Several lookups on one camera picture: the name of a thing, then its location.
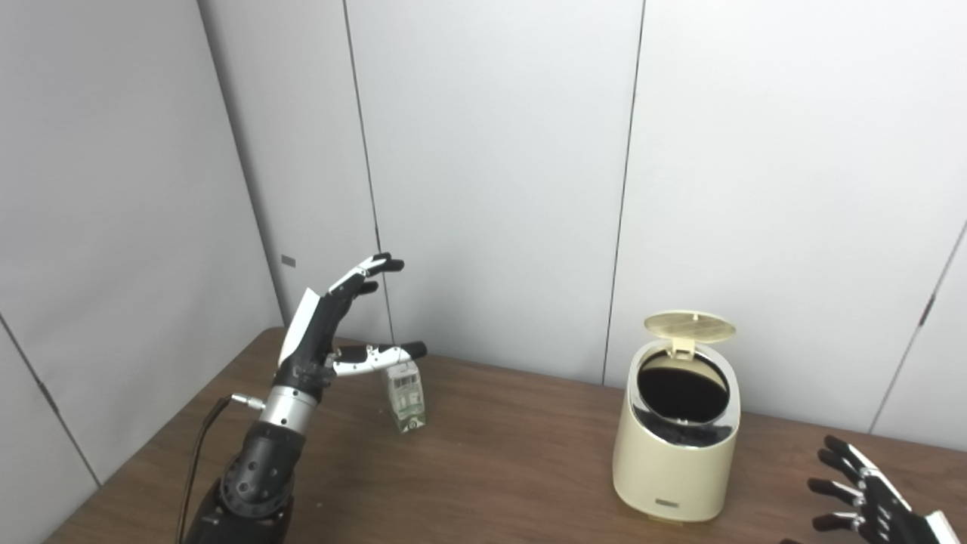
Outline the white and black left hand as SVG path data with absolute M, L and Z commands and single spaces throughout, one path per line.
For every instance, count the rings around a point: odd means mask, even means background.
M 306 289 L 283 340 L 273 386 L 289 387 L 300 398 L 319 403 L 338 376 L 369 374 L 428 354 L 422 342 L 350 345 L 346 352 L 335 346 L 336 331 L 355 300 L 379 289 L 379 274 L 400 272 L 404 266 L 390 252 L 380 252 L 350 269 L 323 294 Z

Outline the white and black right hand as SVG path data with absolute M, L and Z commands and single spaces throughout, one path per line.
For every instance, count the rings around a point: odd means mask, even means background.
M 943 511 L 916 512 L 880 467 L 850 442 L 828 434 L 817 458 L 851 484 L 809 478 L 808 489 L 853 507 L 813 518 L 812 527 L 818 533 L 850 531 L 867 543 L 960 542 Z

